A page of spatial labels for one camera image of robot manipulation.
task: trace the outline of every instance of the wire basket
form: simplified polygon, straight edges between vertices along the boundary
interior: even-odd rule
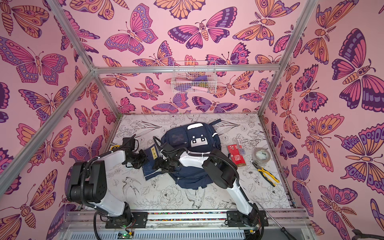
[[[186,61],[174,61],[170,82],[172,92],[216,93],[216,62],[194,61],[194,63],[196,65],[185,68]]]

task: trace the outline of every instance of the yellow and black pliers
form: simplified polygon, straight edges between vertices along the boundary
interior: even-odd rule
[[[263,178],[265,179],[265,180],[267,180],[267,182],[269,182],[271,185],[272,185],[272,187],[275,187],[276,185],[266,176],[266,174],[267,175],[269,175],[275,182],[277,182],[277,183],[279,183],[280,181],[279,180],[277,180],[276,178],[275,178],[275,176],[274,175],[272,175],[270,172],[268,172],[267,170],[265,170],[264,168],[262,168],[262,167],[260,167],[259,165],[257,165],[257,163],[255,163],[255,162],[252,162],[252,164],[255,166],[255,168],[258,170],[258,172],[263,176]]]

